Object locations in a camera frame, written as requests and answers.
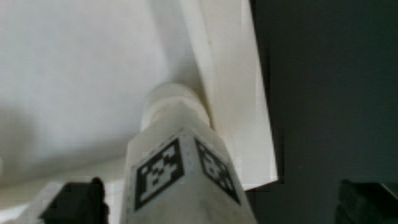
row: dark background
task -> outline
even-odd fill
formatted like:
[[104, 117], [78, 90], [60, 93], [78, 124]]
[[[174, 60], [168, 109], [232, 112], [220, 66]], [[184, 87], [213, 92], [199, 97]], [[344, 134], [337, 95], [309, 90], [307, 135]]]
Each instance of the dark background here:
[[341, 180], [398, 182], [398, 1], [252, 10], [280, 181], [247, 195], [259, 224], [330, 224]]

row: gray wall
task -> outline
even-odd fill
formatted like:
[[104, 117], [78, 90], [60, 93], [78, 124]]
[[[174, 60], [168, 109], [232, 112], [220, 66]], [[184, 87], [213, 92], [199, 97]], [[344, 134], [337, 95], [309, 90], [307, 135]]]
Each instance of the gray wall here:
[[259, 223], [334, 223], [343, 178], [398, 182], [398, 2], [257, 0], [282, 181], [248, 192]]

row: white cylindrical object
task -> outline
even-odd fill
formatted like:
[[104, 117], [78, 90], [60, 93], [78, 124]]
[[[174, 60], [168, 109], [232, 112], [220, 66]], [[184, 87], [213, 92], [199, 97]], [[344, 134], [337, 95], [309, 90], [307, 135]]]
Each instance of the white cylindrical object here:
[[200, 119], [200, 110], [191, 109], [202, 106], [184, 103], [200, 102], [174, 101], [191, 96], [179, 98], [177, 91], [168, 101], [161, 92], [165, 89], [154, 90], [149, 105], [172, 103], [149, 110], [145, 130], [128, 144], [120, 223], [254, 224], [225, 145]]
[[195, 92], [184, 85], [177, 83], [165, 83], [156, 87], [147, 97], [140, 130], [147, 128], [151, 123], [165, 114], [167, 110], [181, 102], [195, 111], [204, 124], [209, 126], [207, 113]]

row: black and white pattern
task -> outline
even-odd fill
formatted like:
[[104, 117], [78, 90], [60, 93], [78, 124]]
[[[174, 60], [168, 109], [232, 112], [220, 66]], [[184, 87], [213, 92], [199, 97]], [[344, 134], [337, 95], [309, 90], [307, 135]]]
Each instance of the black and white pattern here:
[[136, 170], [135, 210], [152, 200], [183, 175], [183, 157], [175, 139]]
[[231, 196], [232, 200], [239, 203], [227, 165], [223, 164], [222, 160], [218, 159], [213, 152], [209, 151], [209, 149], [197, 140], [195, 145], [199, 151], [202, 172], [207, 178], [211, 179], [213, 183], [220, 187], [222, 191]]

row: white surface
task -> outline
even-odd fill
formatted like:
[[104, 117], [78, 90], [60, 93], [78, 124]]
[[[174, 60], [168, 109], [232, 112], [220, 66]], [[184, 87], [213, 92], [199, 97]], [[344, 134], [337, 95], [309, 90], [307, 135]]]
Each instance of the white surface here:
[[215, 131], [245, 189], [277, 180], [248, 0], [181, 0]]
[[165, 81], [200, 90], [177, 1], [1, 0], [1, 187], [124, 155]]
[[181, 5], [1, 1], [0, 187], [124, 155], [154, 86], [179, 81], [204, 95], [195, 58], [245, 189], [277, 179], [248, 2]]

